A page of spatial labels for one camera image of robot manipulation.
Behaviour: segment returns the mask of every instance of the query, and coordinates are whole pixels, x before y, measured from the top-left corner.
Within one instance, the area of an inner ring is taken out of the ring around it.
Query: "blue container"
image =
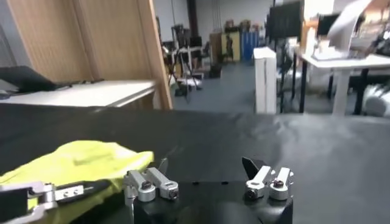
[[[241,60],[250,61],[254,49],[260,45],[259,34],[258,32],[241,32],[240,40]]]

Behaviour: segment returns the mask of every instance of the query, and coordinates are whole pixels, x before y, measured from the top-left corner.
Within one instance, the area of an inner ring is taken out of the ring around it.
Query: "metal bracket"
[[[282,167],[278,177],[269,185],[269,196],[275,200],[287,200],[290,197],[293,175],[289,168]]]
[[[179,185],[175,181],[166,178],[158,169],[151,167],[146,169],[145,177],[160,190],[160,196],[168,200],[179,197]]]
[[[264,188],[274,171],[270,166],[262,166],[252,180],[246,182],[246,197],[256,200],[264,196]]]
[[[34,222],[42,219],[46,210],[57,207],[57,203],[55,202],[55,187],[53,184],[44,184],[37,181],[23,184],[2,185],[0,186],[0,193],[23,189],[27,191],[28,198],[38,198],[39,204],[32,209],[31,213],[11,219],[3,224],[23,224]]]
[[[150,182],[145,180],[142,174],[137,170],[127,171],[124,176],[125,197],[134,199],[138,197],[139,201],[152,201],[156,196],[156,188]]]

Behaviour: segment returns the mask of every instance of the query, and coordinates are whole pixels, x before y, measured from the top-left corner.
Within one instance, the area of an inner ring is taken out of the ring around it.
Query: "wooden panel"
[[[16,60],[12,54],[7,38],[5,37],[5,33],[0,26],[0,66],[10,67],[15,65]]]
[[[150,79],[136,0],[76,0],[100,78]]]
[[[90,80],[73,4],[66,0],[8,0],[36,71],[53,81]]]
[[[211,57],[213,63],[219,63],[219,59],[222,57],[222,33],[211,33],[210,34],[210,47]]]
[[[168,77],[165,75],[163,53],[158,37],[153,0],[137,0],[137,2],[149,66],[153,79],[158,82],[158,95],[160,97],[161,108],[170,110],[172,109],[171,93],[168,86]]]

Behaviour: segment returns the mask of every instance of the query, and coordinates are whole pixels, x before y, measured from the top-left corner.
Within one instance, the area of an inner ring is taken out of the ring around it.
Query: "white box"
[[[268,47],[255,48],[256,113],[276,114],[276,53]]]

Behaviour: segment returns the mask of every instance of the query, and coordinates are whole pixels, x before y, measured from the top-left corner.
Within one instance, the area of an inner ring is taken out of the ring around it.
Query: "black tablecloth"
[[[176,181],[245,180],[246,156],[294,171],[294,223],[390,220],[384,119],[48,108],[0,105],[1,173],[78,139],[167,156],[167,174]],[[122,208],[102,221],[126,218]]]

